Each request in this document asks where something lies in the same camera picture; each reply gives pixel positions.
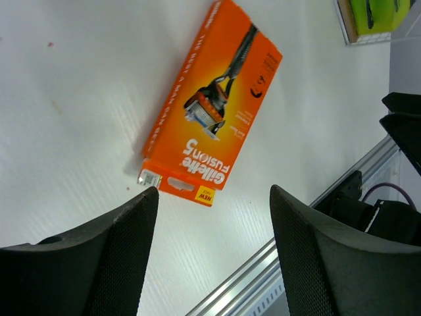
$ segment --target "barcode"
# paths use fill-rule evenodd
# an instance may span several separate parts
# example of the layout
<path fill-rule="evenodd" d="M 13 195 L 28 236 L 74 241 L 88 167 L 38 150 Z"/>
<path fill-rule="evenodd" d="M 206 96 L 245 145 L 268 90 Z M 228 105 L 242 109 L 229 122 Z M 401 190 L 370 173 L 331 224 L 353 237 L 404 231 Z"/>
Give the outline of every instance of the barcode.
<path fill-rule="evenodd" d="M 156 188 L 159 188 L 159 185 L 161 184 L 161 178 L 162 177 L 159 174 L 144 169 L 140 174 L 139 183 L 144 186 L 155 186 Z"/>

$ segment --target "orange box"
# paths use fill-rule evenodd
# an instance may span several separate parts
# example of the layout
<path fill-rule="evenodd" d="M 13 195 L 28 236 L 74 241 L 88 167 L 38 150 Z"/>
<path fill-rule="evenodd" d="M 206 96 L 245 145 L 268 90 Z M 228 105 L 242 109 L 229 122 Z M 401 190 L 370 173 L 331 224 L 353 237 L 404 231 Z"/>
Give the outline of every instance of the orange box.
<path fill-rule="evenodd" d="M 231 0 L 217 0 L 147 140 L 139 183 L 211 206 L 282 55 Z"/>

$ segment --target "razor image on box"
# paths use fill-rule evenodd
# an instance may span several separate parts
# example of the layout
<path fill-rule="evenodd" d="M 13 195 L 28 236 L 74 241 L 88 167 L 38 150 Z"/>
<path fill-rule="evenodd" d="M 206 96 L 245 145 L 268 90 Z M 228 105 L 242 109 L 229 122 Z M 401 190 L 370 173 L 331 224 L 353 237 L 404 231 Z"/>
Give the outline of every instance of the razor image on box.
<path fill-rule="evenodd" d="M 216 132 L 225 124 L 225 107 L 228 103 L 230 91 L 244 64 L 251 44 L 259 31 L 252 24 L 243 38 L 226 72 L 212 80 L 207 87 L 200 88 L 184 104 L 186 120 L 198 122 L 203 130 L 214 140 Z"/>

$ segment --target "yellow label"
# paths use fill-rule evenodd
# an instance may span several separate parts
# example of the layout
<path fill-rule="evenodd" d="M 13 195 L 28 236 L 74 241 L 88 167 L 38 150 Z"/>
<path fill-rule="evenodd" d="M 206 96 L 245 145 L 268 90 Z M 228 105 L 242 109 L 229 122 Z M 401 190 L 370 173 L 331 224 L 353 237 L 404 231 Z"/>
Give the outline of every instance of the yellow label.
<path fill-rule="evenodd" d="M 200 186 L 196 193 L 195 199 L 197 201 L 212 205 L 213 197 L 215 196 L 215 190 L 207 188 L 206 186 Z"/>

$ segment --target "box spine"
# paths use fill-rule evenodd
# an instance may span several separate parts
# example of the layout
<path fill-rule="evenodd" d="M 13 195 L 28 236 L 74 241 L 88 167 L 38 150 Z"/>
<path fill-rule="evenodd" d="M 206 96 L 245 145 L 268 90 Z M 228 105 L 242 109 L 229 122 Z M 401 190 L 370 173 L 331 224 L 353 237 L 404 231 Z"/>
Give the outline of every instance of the box spine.
<path fill-rule="evenodd" d="M 202 24 L 202 27 L 197 34 L 195 41 L 193 42 L 193 46 L 191 47 L 189 54 L 187 56 L 186 61 L 183 64 L 181 71 L 179 72 L 176 82 L 171 89 L 171 93 L 165 101 L 164 107 L 162 108 L 161 112 L 159 113 L 158 119 L 152 129 L 151 134 L 145 145 L 143 146 L 142 155 L 144 158 L 148 158 L 150 154 L 153 152 L 153 148 L 157 143 L 160 135 L 162 134 L 162 129 L 165 123 L 165 120 L 168 118 L 171 106 L 175 104 L 175 100 L 180 92 L 180 89 L 183 85 L 183 81 L 186 79 L 186 76 L 191 68 L 193 68 L 194 62 L 200 50 L 203 46 L 203 42 L 206 38 L 207 33 L 209 32 L 213 21 L 216 18 L 218 10 L 224 0 L 216 0 L 213 5 L 210 7 L 209 12 L 206 16 L 205 21 Z"/>

